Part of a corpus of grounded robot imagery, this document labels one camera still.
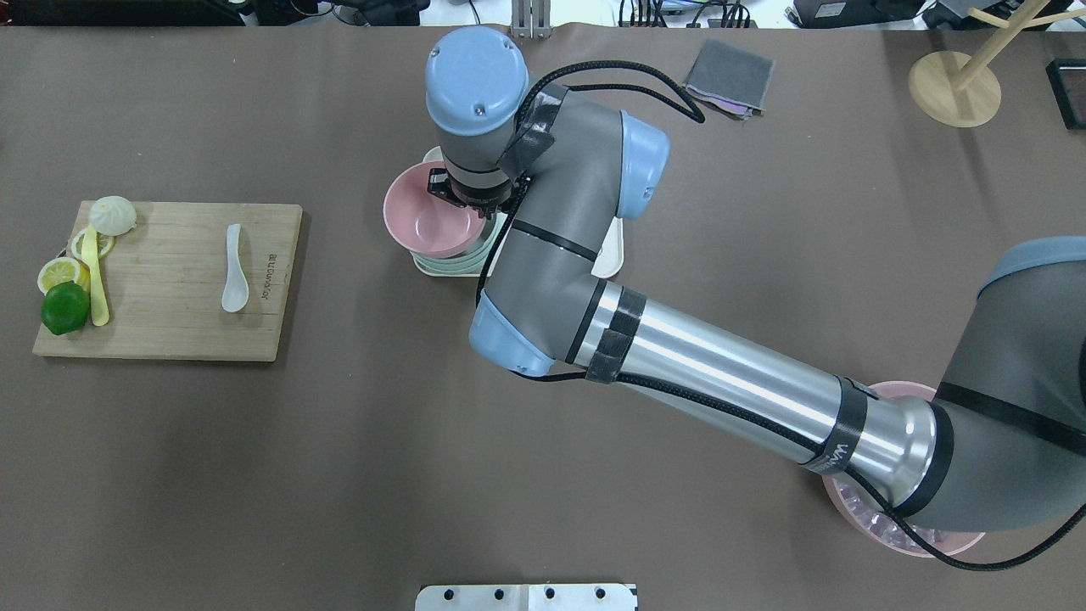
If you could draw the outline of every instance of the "pink plate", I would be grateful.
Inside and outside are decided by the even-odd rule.
[[[424,256],[459,254],[487,224],[470,207],[455,205],[427,192],[430,169],[444,167],[428,161],[405,169],[384,193],[384,226],[401,245]]]
[[[895,397],[920,397],[925,402],[930,402],[935,396],[934,389],[917,384],[915,382],[881,382],[871,385],[871,390],[887,399]],[[857,531],[901,553],[921,558],[932,557],[912,539],[908,538],[889,518],[868,506],[864,498],[860,496],[857,486],[850,482],[834,480],[833,478],[822,478],[822,484],[825,486],[826,494],[830,495],[830,500],[833,501],[833,507],[837,508],[837,511]],[[965,551],[984,536],[984,533],[954,533],[950,531],[921,529],[919,526],[917,527],[917,533],[924,540],[935,546],[935,549],[947,556]]]

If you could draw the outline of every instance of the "white metal bracket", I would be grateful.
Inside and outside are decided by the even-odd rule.
[[[637,611],[631,584],[427,586],[415,611]]]
[[[551,38],[551,0],[513,0],[514,39]]]

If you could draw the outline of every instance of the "wooden cutting board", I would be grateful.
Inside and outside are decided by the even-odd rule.
[[[79,206],[68,243],[87,226]],[[274,361],[279,352],[302,207],[276,203],[135,201],[136,228],[101,262],[109,324],[90,321],[54,336],[38,331],[34,354],[100,359]],[[241,311],[222,308],[226,227],[241,222],[249,281]]]

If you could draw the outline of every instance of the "light blue joint cap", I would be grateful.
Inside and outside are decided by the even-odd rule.
[[[513,327],[483,291],[476,308],[468,341],[476,353],[509,371],[539,378],[551,371],[554,359],[540,352]]]
[[[622,111],[622,182],[616,216],[633,220],[645,213],[670,152],[667,133]]]
[[[976,295],[980,296],[992,282],[1015,271],[1068,260],[1086,260],[1086,236],[1059,236],[1022,242],[1003,254]]]
[[[501,127],[528,92],[528,66],[507,36],[482,26],[455,29],[426,62],[426,107],[455,136]]]

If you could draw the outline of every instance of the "white spoon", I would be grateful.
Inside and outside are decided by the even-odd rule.
[[[238,234],[241,225],[235,222],[226,228],[226,285],[223,287],[223,309],[237,313],[249,302],[249,282],[238,259]]]

